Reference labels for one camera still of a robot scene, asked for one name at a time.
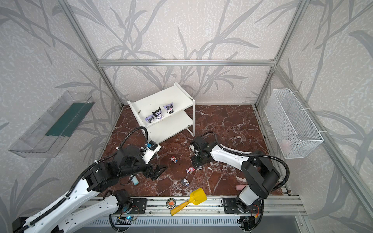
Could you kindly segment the red cap doraemon figure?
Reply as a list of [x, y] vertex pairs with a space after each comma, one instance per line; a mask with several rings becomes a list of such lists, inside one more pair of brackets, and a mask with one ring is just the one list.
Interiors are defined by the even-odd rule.
[[176, 163], [178, 162], [177, 158], [174, 157], [174, 156], [171, 157], [171, 161], [172, 161], [174, 164], [176, 164]]

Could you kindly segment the purple kuromi figure black bow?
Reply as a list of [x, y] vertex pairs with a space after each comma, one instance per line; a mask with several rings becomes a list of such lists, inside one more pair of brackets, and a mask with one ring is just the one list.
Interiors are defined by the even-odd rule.
[[151, 114], [151, 115], [147, 116], [147, 117], [145, 118], [145, 120], [146, 120], [146, 122], [147, 122], [148, 124], [151, 124], [151, 123], [153, 123], [153, 122], [155, 121], [155, 117], [154, 117], [153, 114]]

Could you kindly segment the black hooded kuromi figure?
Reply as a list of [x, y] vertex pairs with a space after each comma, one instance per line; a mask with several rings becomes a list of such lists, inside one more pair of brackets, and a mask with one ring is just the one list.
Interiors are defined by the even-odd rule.
[[152, 114], [158, 120], [161, 120], [163, 118], [163, 113], [162, 113], [161, 107], [159, 107], [157, 110], [152, 112]]

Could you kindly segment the purple striped bow kuromi figure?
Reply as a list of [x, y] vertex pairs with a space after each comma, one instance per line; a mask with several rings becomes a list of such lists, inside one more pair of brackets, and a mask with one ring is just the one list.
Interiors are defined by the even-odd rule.
[[164, 108], [165, 108], [165, 110], [168, 114], [172, 114], [174, 112], [173, 102], [171, 102], [167, 105], [164, 105]]

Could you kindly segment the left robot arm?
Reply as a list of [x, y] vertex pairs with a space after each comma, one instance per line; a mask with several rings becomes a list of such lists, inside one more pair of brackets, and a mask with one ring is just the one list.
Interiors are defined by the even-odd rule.
[[115, 191], [102, 201], [78, 211], [78, 208], [91, 198], [116, 185], [121, 178], [141, 173], [145, 178], [156, 180], [166, 166], [154, 167], [150, 160], [161, 146], [149, 140], [145, 127], [137, 127], [136, 132], [145, 133], [143, 147], [120, 144], [111, 156], [94, 162], [74, 181], [72, 187], [45, 209], [30, 217], [19, 217], [12, 223], [14, 233], [74, 233], [94, 220], [127, 211], [132, 199], [125, 190]]

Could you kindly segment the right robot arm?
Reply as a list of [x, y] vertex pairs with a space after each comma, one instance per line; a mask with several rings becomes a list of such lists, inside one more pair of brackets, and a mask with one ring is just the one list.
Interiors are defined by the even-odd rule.
[[261, 151], [245, 152], [223, 146], [214, 132], [206, 132], [190, 143], [194, 155], [191, 157], [196, 169], [213, 161], [225, 163], [240, 170], [247, 186], [236, 197], [241, 211], [254, 202], [264, 200], [281, 188], [290, 177], [287, 163]]

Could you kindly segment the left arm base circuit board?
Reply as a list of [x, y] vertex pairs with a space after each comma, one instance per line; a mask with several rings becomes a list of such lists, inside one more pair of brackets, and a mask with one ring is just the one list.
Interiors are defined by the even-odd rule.
[[126, 217], [119, 217], [117, 218], [117, 224], [118, 225], [131, 225], [133, 224], [138, 217], [136, 216], [126, 216]]

